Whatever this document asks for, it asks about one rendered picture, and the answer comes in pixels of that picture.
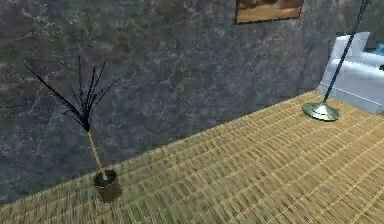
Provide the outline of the white sofa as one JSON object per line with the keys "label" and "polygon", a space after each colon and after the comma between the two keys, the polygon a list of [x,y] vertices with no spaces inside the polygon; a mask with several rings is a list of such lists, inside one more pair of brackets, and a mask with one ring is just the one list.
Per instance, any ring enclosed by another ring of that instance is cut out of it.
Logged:
{"label": "white sofa", "polygon": [[384,111],[384,55],[364,50],[369,36],[355,34],[329,96],[378,114]]}

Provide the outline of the dark potted house plant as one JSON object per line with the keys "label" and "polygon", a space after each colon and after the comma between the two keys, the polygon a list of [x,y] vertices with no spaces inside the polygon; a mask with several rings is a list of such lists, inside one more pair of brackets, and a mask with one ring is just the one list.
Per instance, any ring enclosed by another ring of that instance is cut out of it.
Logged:
{"label": "dark potted house plant", "polygon": [[103,61],[100,71],[97,71],[96,66],[93,67],[89,85],[85,88],[83,85],[82,62],[80,56],[77,57],[77,63],[78,92],[75,92],[73,86],[69,85],[69,90],[76,104],[71,103],[63,94],[45,81],[44,78],[36,73],[29,65],[25,64],[25,67],[50,91],[50,97],[65,108],[62,112],[46,108],[37,108],[37,110],[41,112],[51,112],[69,118],[77,123],[86,132],[91,152],[97,165],[97,172],[92,178],[92,185],[94,186],[97,196],[102,203],[111,203],[122,195],[123,189],[119,182],[117,171],[113,168],[107,169],[101,163],[92,135],[92,117],[96,107],[107,95],[110,89],[117,82],[119,82],[119,79],[112,81],[108,86],[103,87],[100,90],[96,90],[106,66],[106,61]]}

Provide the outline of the blue floor lamp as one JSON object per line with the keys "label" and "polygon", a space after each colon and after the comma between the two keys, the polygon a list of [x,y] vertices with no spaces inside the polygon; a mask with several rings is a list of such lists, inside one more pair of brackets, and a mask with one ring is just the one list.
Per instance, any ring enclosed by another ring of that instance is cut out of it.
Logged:
{"label": "blue floor lamp", "polygon": [[359,9],[359,14],[356,18],[356,22],[353,26],[353,29],[349,35],[348,42],[343,50],[343,54],[338,62],[338,65],[336,67],[336,70],[333,74],[332,80],[328,86],[328,89],[326,91],[326,94],[323,98],[323,100],[319,103],[305,103],[302,106],[302,111],[308,115],[309,117],[313,119],[317,119],[320,121],[325,121],[325,122],[334,122],[339,119],[339,113],[337,112],[336,109],[332,108],[331,106],[328,105],[327,100],[329,98],[329,95],[332,91],[332,88],[334,86],[334,83],[336,82],[337,76],[340,72],[340,69],[343,65],[343,62],[347,56],[347,53],[350,49],[350,46],[353,42],[354,36],[357,33],[357,29],[362,21],[362,17],[364,16],[364,13],[368,7],[368,5],[372,2],[373,0],[362,0],[360,9]]}

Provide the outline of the framed orange wall picture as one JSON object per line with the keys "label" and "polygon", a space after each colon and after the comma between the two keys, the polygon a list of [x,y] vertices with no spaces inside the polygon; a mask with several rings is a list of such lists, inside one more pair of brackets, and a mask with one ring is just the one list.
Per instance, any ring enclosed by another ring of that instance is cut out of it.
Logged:
{"label": "framed orange wall picture", "polygon": [[234,23],[297,18],[303,3],[304,0],[237,0]]}

